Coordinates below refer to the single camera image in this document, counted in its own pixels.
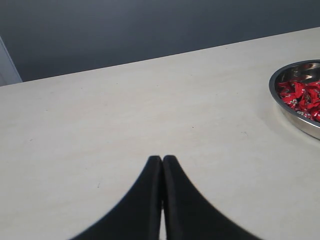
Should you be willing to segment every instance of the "table surface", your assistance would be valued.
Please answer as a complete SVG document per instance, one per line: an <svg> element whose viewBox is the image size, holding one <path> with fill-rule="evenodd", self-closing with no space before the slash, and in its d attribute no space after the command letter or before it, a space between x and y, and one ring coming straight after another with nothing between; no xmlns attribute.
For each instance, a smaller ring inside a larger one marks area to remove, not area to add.
<svg viewBox="0 0 320 240"><path fill-rule="evenodd" d="M268 83L318 59L319 39L313 28L0 87L0 239L73 237L167 154L253 234L317 239L320 143Z"/></svg>

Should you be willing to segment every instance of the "gray wall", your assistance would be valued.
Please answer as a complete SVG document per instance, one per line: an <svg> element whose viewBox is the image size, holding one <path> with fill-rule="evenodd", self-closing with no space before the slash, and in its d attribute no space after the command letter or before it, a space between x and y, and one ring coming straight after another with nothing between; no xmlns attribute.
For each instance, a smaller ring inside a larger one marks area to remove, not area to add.
<svg viewBox="0 0 320 240"><path fill-rule="evenodd" d="M24 81L320 26L319 0L0 0Z"/></svg>

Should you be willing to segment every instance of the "stainless steel bowl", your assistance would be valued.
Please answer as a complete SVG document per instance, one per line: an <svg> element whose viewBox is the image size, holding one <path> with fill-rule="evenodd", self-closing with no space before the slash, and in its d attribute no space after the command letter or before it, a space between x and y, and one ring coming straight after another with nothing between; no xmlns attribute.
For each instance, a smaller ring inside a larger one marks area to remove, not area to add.
<svg viewBox="0 0 320 240"><path fill-rule="evenodd" d="M286 82L295 77L299 77L303 83L320 80L320 59L300 61L284 66L272 75L269 82L270 92L288 120L303 132L320 139L320 123L299 115L286 105L278 95L277 83Z"/></svg>

